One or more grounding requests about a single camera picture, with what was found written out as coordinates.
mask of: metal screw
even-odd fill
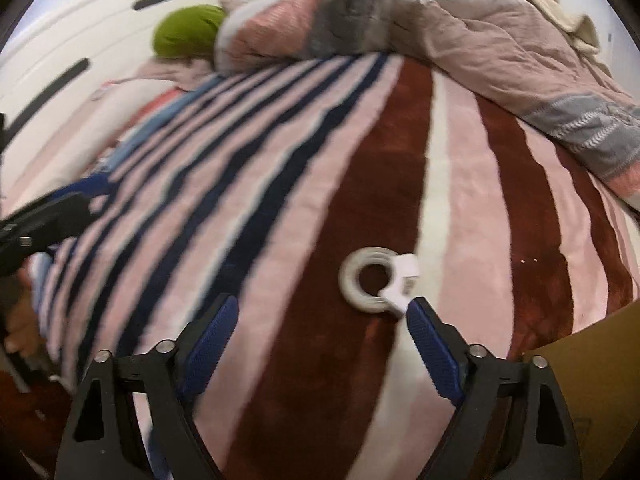
[[[549,366],[549,361],[543,358],[542,355],[536,355],[531,362],[538,368],[546,368]]]
[[[482,345],[471,345],[469,347],[469,353],[473,357],[483,358],[486,357],[489,351]]]
[[[161,341],[156,345],[156,350],[158,350],[161,354],[168,354],[174,348],[175,343],[170,339],[165,339],[164,341]]]
[[[97,363],[103,363],[105,361],[108,361],[110,357],[111,357],[111,352],[109,352],[108,350],[100,350],[95,355],[94,361]]]

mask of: white pillow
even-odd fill
[[[141,108],[174,88],[172,81],[133,79],[108,84],[94,92],[36,157],[32,153],[24,154],[24,160],[30,163],[8,189],[3,182],[2,215],[77,180],[105,144],[123,130]],[[20,157],[20,153],[10,153],[10,156]]]

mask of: crumpled comforter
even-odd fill
[[[236,73],[376,51],[433,62],[640,208],[640,108],[526,0],[254,0],[223,23],[216,64]]]

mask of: dark blue stripe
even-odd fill
[[[304,173],[309,160],[322,148],[329,134],[344,121],[361,95],[373,85],[385,65],[387,57],[385,54],[379,55],[372,68],[354,91],[340,105],[329,110],[313,135],[292,152],[281,172],[270,183],[256,211],[248,220],[235,245],[226,256],[216,279],[210,286],[206,298],[194,318],[201,315],[211,305],[211,302],[215,300],[221,290],[240,290],[241,283],[248,274],[253,260],[262,250],[264,241],[288,193]],[[200,222],[204,221],[210,215],[210,212],[208,208],[203,208],[197,212],[198,220]],[[174,242],[174,246],[161,260],[151,280],[147,283],[137,309],[132,314],[120,337],[117,347],[118,355],[129,355],[135,351],[153,308],[164,292],[170,273],[175,269],[186,247],[187,243],[185,243],[184,235],[181,234]]]
[[[265,77],[260,78],[254,85],[252,85],[251,87],[249,87],[247,90],[243,91],[240,93],[240,95],[238,96],[238,98],[236,98],[234,101],[232,101],[229,105],[227,105],[224,110],[222,110],[221,112],[219,112],[217,114],[217,116],[215,118],[217,118],[219,115],[221,115],[222,113],[226,113],[230,110],[232,110],[233,106],[235,106],[237,103],[240,102],[240,96],[246,96],[249,93],[255,91],[255,89],[260,88],[261,85],[267,83],[270,79],[272,79],[275,75],[277,75],[278,73],[280,73],[282,70],[274,70],[273,72],[267,72]],[[211,105],[214,101],[217,100],[217,98],[222,95],[225,94],[227,91],[232,90],[233,88],[235,88],[237,85],[239,85],[240,83],[246,81],[248,78],[250,78],[251,76],[254,76],[255,73],[250,73],[244,77],[239,78],[235,83],[229,85],[228,87],[222,89],[222,91],[220,92],[216,92],[214,95],[212,95],[210,98],[208,98],[206,101],[204,101],[203,103],[201,103],[198,106],[198,109],[191,114],[188,118],[186,118],[184,121],[182,121],[180,124],[178,124],[177,126],[175,126],[174,128],[171,129],[170,132],[168,132],[166,134],[165,139],[169,139],[175,132],[178,131],[178,129],[180,129],[183,124],[186,121],[192,120],[194,117],[196,117],[197,115],[199,115],[201,112],[203,112],[204,110],[207,109],[207,107],[209,107],[209,105]],[[193,135],[195,132],[191,132],[189,136],[187,136],[185,139],[183,139],[179,144],[178,147],[181,146],[184,142],[186,142],[191,135]],[[154,147],[152,150],[150,150],[148,153],[146,153],[140,160],[140,162],[144,161],[147,157],[153,155],[159,148],[162,148],[162,142],[160,142],[156,147]],[[97,252],[97,249],[100,247],[100,244],[104,242],[104,240],[106,239],[106,236],[108,235],[108,233],[111,231],[111,228],[113,228],[113,224],[115,222],[117,222],[117,220],[120,218],[120,216],[122,216],[127,210],[130,209],[130,206],[132,204],[132,200],[135,199],[135,197],[137,196],[138,192],[140,190],[142,190],[144,188],[144,185],[149,181],[150,178],[152,178],[159,170],[159,168],[166,162],[166,160],[168,159],[169,156],[171,156],[173,152],[168,153],[167,155],[165,155],[160,161],[158,161],[157,164],[155,164],[152,168],[150,168],[147,172],[146,175],[143,179],[143,183],[140,185],[140,187],[136,190],[136,193],[134,194],[133,197],[131,197],[131,199],[125,204],[125,209],[123,209],[123,211],[121,211],[121,213],[116,217],[116,219],[113,220],[113,222],[110,222],[110,225],[107,225],[105,227],[105,229],[108,229],[108,231],[103,231],[100,236],[98,237],[98,239],[96,240],[96,242],[94,243],[94,245],[92,246],[88,257],[91,256],[91,259],[93,260],[93,258],[95,257],[95,253]],[[118,191],[120,189],[121,184],[123,183],[123,181],[129,176],[129,174],[135,169],[135,166],[133,166],[132,168],[130,168],[129,170],[127,170],[122,177],[114,183],[113,189],[111,190],[111,193],[108,197],[107,200],[105,200],[104,205],[102,206],[102,208],[100,209],[100,211],[98,212],[98,214],[96,215],[97,218],[100,218],[102,215],[104,215],[104,213],[108,210],[108,208],[113,204],[114,200],[116,199],[117,195],[118,195]],[[65,259],[65,261],[62,263],[62,272],[60,273],[58,280],[56,281],[56,286],[54,288],[53,293],[50,295],[50,304],[54,304],[56,301],[56,298],[58,296],[58,292],[60,291],[60,286],[62,285],[65,277],[66,277],[66,272],[68,269],[68,264],[71,261],[71,258],[74,256],[74,254],[76,253],[76,249],[78,247],[78,243],[81,240],[81,238],[76,238],[76,240],[73,243],[73,246],[71,247],[71,250],[69,251],[67,258]],[[80,276],[80,278],[78,278],[78,275],[76,275],[76,278],[74,280],[74,283],[72,285],[76,285],[76,290],[74,291],[74,298],[78,293],[78,286],[84,281],[84,279],[86,278],[86,275],[89,271],[90,268],[90,264],[91,262],[87,262],[86,258],[85,260],[82,262],[80,269],[78,270],[78,273],[82,273],[82,276]],[[72,307],[72,301],[69,299],[66,302],[66,316],[69,316],[71,307]],[[50,330],[50,320],[51,317],[49,317],[48,323],[49,326],[47,327],[47,331]]]
[[[342,63],[339,69],[336,69],[331,76],[327,78],[327,80],[338,78],[340,73],[347,69],[354,62],[353,58],[347,58],[346,62]],[[129,240],[127,245],[120,252],[118,257],[116,258],[113,266],[111,267],[110,272],[107,275],[104,285],[102,286],[100,296],[95,302],[94,309],[92,311],[91,317],[89,319],[89,323],[87,325],[87,329],[84,334],[84,338],[78,349],[78,378],[80,378],[84,372],[84,365],[89,357],[89,354],[92,350],[92,346],[94,343],[95,334],[97,333],[100,318],[106,309],[106,305],[108,304],[109,298],[113,291],[113,287],[117,282],[120,273],[123,268],[127,265],[127,262],[130,256],[135,252],[140,242],[142,241],[144,235],[149,230],[149,228],[154,224],[156,219],[164,212],[164,210],[176,199],[176,197],[180,194],[180,191],[184,187],[184,183],[187,181],[188,176],[191,171],[197,168],[201,163],[205,162],[230,136],[235,134],[245,123],[251,120],[254,116],[260,113],[261,110],[269,107],[274,102],[277,102],[284,94],[289,92],[292,88],[301,82],[304,81],[311,73],[316,71],[318,67],[322,66],[324,63],[321,61],[313,63],[309,68],[295,76],[291,81],[286,83],[286,85],[278,88],[275,92],[270,94],[267,98],[261,100],[258,104],[253,106],[250,110],[245,112],[240,118],[235,120],[229,127],[220,132],[215,139],[211,141],[211,143],[206,146],[198,156],[186,167],[182,168],[173,178],[170,186],[168,186],[168,190],[165,194],[164,200],[162,203],[155,209],[155,211],[145,219],[143,224],[138,228],[136,234]],[[284,114],[290,114],[291,117],[295,115],[292,113],[292,110],[296,110],[298,113],[306,106],[306,102],[310,102],[312,99],[309,99],[308,96],[312,96],[315,98],[320,95],[324,91],[323,84],[317,86],[313,89],[309,94],[301,100],[301,102],[295,105],[293,108],[290,108]],[[259,144],[255,143],[255,149],[253,153],[255,153],[259,149]],[[234,179],[234,175],[236,172],[242,167],[242,165],[249,160],[252,152],[251,149],[244,150],[244,153],[240,156],[234,156],[232,161],[235,164],[235,169],[232,171],[225,171],[223,175],[225,176],[224,184],[217,188],[219,189],[218,195],[222,194],[223,191],[228,187]],[[213,201],[212,206],[215,206],[217,203],[217,199]]]

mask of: brown stripe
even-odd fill
[[[572,332],[574,301],[560,224],[546,179],[516,117],[478,96],[511,228],[513,338],[508,358]]]
[[[227,478],[338,480],[364,441],[395,337],[338,290],[352,252],[413,252],[430,127],[431,70],[406,60],[376,126],[351,159],[239,424]],[[366,283],[379,290],[385,282]]]
[[[593,185],[585,170],[562,147],[556,145],[556,153],[560,163],[571,174],[575,192],[578,194],[591,218],[591,240],[602,261],[604,273],[609,285],[607,296],[607,315],[627,306],[633,301],[633,278],[622,261],[616,232],[609,223],[604,209],[602,196]]]

